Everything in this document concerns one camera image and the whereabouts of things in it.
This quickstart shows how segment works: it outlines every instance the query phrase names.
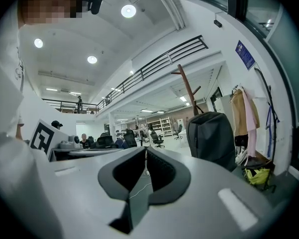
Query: cable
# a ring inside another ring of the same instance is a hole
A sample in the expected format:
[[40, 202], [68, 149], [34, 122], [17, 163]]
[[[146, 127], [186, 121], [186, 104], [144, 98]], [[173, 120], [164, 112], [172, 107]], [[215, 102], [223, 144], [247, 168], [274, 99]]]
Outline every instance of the cable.
[[274, 106], [273, 106], [271, 91], [270, 91], [270, 89], [268, 87], [268, 84], [267, 84], [266, 80], [264, 79], [264, 76], [263, 76], [261, 70], [258, 69], [258, 68], [254, 68], [254, 70], [256, 72], [258, 72], [260, 74], [261, 78], [262, 78], [262, 81], [263, 81], [263, 83], [265, 85], [265, 88], [267, 90], [267, 93], [268, 93], [268, 96], [269, 96], [269, 100], [270, 100], [270, 105], [271, 105], [271, 108], [272, 108], [273, 125], [274, 125], [273, 129], [274, 129], [274, 131], [273, 131], [273, 151], [272, 151], [272, 159], [271, 160], [273, 162], [273, 160], [274, 160], [274, 154], [275, 154], [275, 147], [276, 147], [276, 139], [277, 139], [277, 119], [276, 119], [276, 113], [275, 113]]
[[151, 184], [151, 183], [146, 184], [145, 187], [143, 187], [140, 191], [137, 192], [136, 195], [130, 197], [129, 199], [131, 199], [131, 198], [133, 198], [133, 197], [136, 197], [136, 196], [138, 195], [139, 192], [141, 192], [142, 190], [144, 190], [144, 189], [145, 189], [148, 185], [150, 185], [150, 184]]

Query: ceiling light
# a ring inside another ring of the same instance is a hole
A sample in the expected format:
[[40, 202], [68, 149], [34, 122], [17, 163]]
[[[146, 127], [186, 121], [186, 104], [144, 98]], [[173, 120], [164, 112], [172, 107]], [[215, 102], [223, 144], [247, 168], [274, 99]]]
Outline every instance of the ceiling light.
[[34, 45], [35, 45], [35, 47], [37, 47], [37, 48], [42, 48], [42, 47], [43, 47], [43, 42], [42, 42], [41, 39], [35, 39], [35, 40], [34, 40]]
[[88, 62], [90, 64], [95, 64], [97, 61], [98, 61], [98, 59], [96, 57], [94, 57], [94, 56], [89, 56], [88, 57]]
[[125, 18], [132, 18], [135, 16], [136, 14], [136, 8], [135, 6], [128, 4], [125, 5], [122, 9], [121, 9], [121, 14], [125, 17]]

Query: white floor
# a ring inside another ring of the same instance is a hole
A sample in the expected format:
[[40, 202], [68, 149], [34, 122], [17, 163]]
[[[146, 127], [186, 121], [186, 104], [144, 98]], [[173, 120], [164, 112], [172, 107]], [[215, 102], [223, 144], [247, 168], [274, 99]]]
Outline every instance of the white floor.
[[[180, 140], [177, 139], [175, 140], [176, 136], [165, 136], [162, 137], [162, 140], [164, 142], [161, 145], [164, 145], [165, 147], [162, 147], [162, 149], [167, 149], [167, 150], [172, 150], [175, 152], [178, 152], [180, 154], [186, 155], [186, 156], [191, 156], [190, 148], [188, 144], [181, 144]], [[144, 146], [149, 146], [150, 143], [144, 143]]]

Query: person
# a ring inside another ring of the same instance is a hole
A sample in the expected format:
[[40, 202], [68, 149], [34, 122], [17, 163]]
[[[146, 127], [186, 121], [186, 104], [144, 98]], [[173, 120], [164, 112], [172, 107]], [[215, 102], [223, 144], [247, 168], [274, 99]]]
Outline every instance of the person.
[[51, 126], [53, 126], [53, 127], [57, 128], [58, 130], [60, 130], [63, 125], [61, 123], [59, 123], [57, 120], [55, 120], [51, 123]]
[[[55, 23], [58, 18], [76, 17], [77, 13], [84, 10], [86, 4], [87, 1], [83, 0], [17, 0], [12, 4], [0, 20], [0, 70], [4, 72], [3, 76], [15, 85], [16, 90], [23, 92], [25, 73], [19, 54], [19, 29], [24, 25]], [[0, 131], [22, 140], [23, 125], [18, 108], [14, 117], [7, 119]]]
[[79, 101], [76, 103], [77, 105], [78, 105], [78, 113], [80, 114], [81, 113], [81, 111], [82, 111], [82, 98], [81, 98], [81, 96], [78, 96], [78, 99], [79, 99]]
[[83, 146], [83, 149], [91, 147], [90, 141], [86, 139], [86, 134], [82, 134], [82, 141], [80, 141], [80, 144]]

